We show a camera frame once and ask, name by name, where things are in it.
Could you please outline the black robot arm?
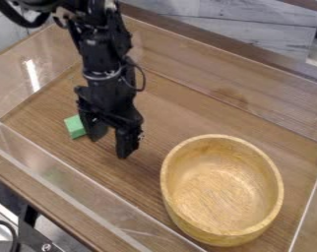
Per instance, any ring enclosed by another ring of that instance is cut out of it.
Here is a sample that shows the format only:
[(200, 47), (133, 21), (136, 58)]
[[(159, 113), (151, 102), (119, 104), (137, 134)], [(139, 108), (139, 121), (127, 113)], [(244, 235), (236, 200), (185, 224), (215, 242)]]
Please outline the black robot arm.
[(96, 142), (116, 131), (116, 153), (127, 158), (139, 148), (143, 116), (135, 107), (136, 94), (147, 79), (128, 56), (131, 33), (121, 18), (119, 0), (33, 0), (69, 31), (82, 60), (84, 86), (74, 88), (80, 120)]

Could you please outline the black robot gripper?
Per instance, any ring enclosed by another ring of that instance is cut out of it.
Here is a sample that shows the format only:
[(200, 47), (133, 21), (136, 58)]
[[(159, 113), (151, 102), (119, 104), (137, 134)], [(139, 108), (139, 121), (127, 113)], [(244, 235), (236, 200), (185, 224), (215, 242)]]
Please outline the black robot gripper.
[(108, 129), (116, 130), (116, 152), (127, 158), (139, 148), (143, 116), (133, 100), (136, 87), (135, 70), (120, 67), (115, 71), (82, 71), (85, 86), (77, 86), (77, 109), (86, 135), (97, 142)]

